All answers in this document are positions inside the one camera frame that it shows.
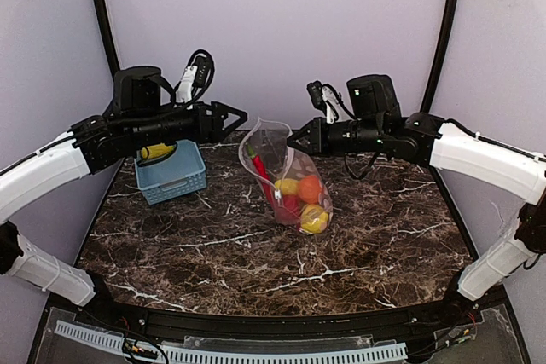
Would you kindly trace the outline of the orange fruit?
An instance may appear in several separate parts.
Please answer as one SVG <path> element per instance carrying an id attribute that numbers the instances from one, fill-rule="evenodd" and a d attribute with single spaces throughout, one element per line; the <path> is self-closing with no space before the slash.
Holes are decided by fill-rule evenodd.
<path id="1" fill-rule="evenodd" d="M 297 195 L 307 204 L 317 204 L 322 194 L 322 183 L 316 175 L 305 176 L 299 181 Z"/>

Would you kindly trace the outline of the clear zip top bag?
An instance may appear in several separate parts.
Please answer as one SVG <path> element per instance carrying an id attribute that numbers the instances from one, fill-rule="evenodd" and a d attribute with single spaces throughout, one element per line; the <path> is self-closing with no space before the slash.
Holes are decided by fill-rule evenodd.
<path id="1" fill-rule="evenodd" d="M 257 120 L 257 123 L 251 128 L 251 130 L 243 137 L 238 148 L 238 157 L 243 168 L 250 175 L 253 176 L 253 178 L 258 183 L 262 193 L 264 194 L 264 190 L 262 189 L 262 186 L 260 184 L 261 177 L 255 170 L 253 162 L 251 161 L 247 153 L 247 145 L 250 145 L 255 150 L 255 152 L 264 162 L 267 175 L 270 178 L 270 186 L 273 190 L 275 206 L 272 207 L 269 204 L 265 194 L 264 197 L 268 206 L 270 207 L 270 210 L 273 213 L 273 218 L 275 222 L 283 226 L 296 228 L 298 229 L 298 231 L 300 231 L 300 233 L 307 234 L 304 233 L 300 228 L 300 219 L 295 224 L 281 224 L 277 221 L 276 211 L 278 206 L 281 204 L 282 196 L 281 193 L 276 190 L 275 182 L 279 179 L 284 178 L 293 178 L 300 181 L 302 178 L 309 175 L 316 175 L 320 179 L 322 183 L 322 194 L 320 196 L 319 202 L 317 204 L 307 204 L 300 199 L 300 216 L 302 210 L 307 205 L 320 205 L 329 214 L 329 225 L 333 218 L 334 206 L 326 184 L 323 181 L 311 157 L 287 145 L 287 138 L 291 136 L 292 133 L 293 132 L 287 124 L 260 118 Z"/>

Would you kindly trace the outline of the red chili pepper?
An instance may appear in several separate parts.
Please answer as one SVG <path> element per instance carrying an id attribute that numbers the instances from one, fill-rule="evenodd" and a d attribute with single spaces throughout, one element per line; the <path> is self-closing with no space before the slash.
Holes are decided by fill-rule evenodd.
<path id="1" fill-rule="evenodd" d="M 270 178 L 267 175 L 264 162 L 250 145 L 247 145 L 247 153 L 251 161 L 253 162 L 255 170 L 257 171 L 258 175 L 261 177 L 260 184 L 262 186 L 262 189 L 264 190 L 266 199 L 268 200 L 269 204 L 272 207 L 274 207 L 275 206 L 274 194 L 270 186 Z"/>

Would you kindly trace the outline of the yellow banana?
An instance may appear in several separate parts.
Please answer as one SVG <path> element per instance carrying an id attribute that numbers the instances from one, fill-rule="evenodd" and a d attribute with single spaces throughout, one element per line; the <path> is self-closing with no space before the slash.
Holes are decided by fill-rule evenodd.
<path id="1" fill-rule="evenodd" d="M 147 146 L 141 149 L 140 157 L 144 161 L 153 161 L 163 159 L 173 154 L 177 149 L 177 145 L 166 145 L 164 143 Z"/>

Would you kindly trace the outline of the red fruit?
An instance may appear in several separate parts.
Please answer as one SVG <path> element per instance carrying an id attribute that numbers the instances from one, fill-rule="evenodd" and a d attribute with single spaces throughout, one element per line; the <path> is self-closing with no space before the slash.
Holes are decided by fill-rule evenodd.
<path id="1" fill-rule="evenodd" d="M 281 224 L 295 224 L 300 219 L 301 204 L 297 195 L 283 195 L 276 211 L 276 219 Z"/>

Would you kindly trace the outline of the yellow round fruit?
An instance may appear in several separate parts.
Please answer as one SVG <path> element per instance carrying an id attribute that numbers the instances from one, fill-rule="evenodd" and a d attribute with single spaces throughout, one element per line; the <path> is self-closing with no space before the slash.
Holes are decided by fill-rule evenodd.
<path id="1" fill-rule="evenodd" d="M 321 234 L 328 226 L 329 214 L 320 205 L 307 205 L 301 213 L 300 228 L 307 234 Z"/>

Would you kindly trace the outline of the yellow oblong fruit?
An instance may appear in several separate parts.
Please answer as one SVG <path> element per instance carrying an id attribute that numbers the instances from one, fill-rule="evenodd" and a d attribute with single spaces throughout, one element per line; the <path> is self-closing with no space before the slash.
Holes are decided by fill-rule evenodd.
<path id="1" fill-rule="evenodd" d="M 275 188 L 281 193 L 281 196 L 297 196 L 299 180 L 293 178 L 279 179 L 275 182 Z"/>

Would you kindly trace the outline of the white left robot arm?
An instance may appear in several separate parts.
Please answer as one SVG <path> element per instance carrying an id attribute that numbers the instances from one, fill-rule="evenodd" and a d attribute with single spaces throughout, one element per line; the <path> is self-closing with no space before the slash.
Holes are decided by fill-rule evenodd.
<path id="1" fill-rule="evenodd" d="M 97 274 L 70 266 L 34 245 L 9 219 L 69 182 L 107 169 L 138 150 L 179 140 L 223 141 L 247 113 L 200 101 L 212 82 L 210 63 L 186 68 L 173 88 L 156 66 L 134 66 L 114 76 L 113 99 L 52 142 L 1 171 L 1 272 L 84 307 L 110 298 Z"/>

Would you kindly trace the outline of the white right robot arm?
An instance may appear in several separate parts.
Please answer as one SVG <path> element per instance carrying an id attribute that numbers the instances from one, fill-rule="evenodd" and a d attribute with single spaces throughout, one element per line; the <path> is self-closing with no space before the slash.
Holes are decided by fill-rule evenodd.
<path id="1" fill-rule="evenodd" d="M 528 260 L 545 253 L 545 157 L 472 132 L 454 119 L 419 112 L 403 117 L 392 80 L 370 74 L 346 84 L 346 121 L 314 118 L 288 138 L 308 155 L 374 153 L 454 171 L 524 200 L 517 223 L 457 277 L 453 293 L 476 301 Z"/>

